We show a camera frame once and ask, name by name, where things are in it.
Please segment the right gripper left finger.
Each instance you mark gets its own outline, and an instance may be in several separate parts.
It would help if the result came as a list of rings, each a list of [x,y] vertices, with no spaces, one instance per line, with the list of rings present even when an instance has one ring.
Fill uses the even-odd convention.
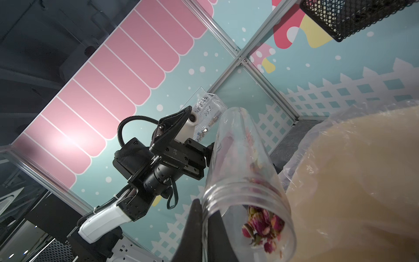
[[[184,227],[182,239],[172,262],[201,262],[203,259],[203,210],[194,199]]]

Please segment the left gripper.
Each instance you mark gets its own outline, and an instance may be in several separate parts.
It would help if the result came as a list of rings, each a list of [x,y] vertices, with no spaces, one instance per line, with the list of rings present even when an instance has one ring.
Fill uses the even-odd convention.
[[[133,138],[115,152],[113,166],[141,194],[167,197],[172,183],[182,175],[195,180],[204,177],[204,169],[211,161],[213,145],[205,147],[191,138],[184,143],[173,141],[191,113],[192,107],[187,106],[160,119],[149,148]]]

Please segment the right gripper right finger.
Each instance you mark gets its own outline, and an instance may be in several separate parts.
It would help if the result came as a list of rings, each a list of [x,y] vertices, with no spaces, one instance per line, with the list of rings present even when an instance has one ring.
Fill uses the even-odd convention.
[[[232,249],[227,231],[219,211],[209,219],[207,225],[207,260],[209,262],[238,262]]]

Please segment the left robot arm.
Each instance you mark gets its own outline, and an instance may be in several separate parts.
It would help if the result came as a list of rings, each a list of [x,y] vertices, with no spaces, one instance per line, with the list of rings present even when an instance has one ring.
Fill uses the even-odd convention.
[[[123,128],[135,120],[156,125],[149,146],[137,138],[124,142]],[[127,185],[77,222],[77,233],[87,243],[143,218],[159,195],[167,200],[167,209],[175,208],[179,201],[176,181],[183,175],[195,180],[204,177],[212,149],[193,139],[197,121],[197,114],[187,106],[160,120],[136,115],[120,122],[117,138],[121,148],[115,152],[113,165],[128,180]]]

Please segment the clear tea jar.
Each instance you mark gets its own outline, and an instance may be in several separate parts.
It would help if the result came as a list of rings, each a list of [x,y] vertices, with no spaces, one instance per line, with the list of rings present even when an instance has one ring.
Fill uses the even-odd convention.
[[[268,254],[242,235],[247,207],[256,206],[285,221],[279,250]],[[291,208],[275,167],[250,114],[228,109],[221,117],[203,196],[204,246],[208,219],[219,211],[239,262],[288,262],[297,240]]]

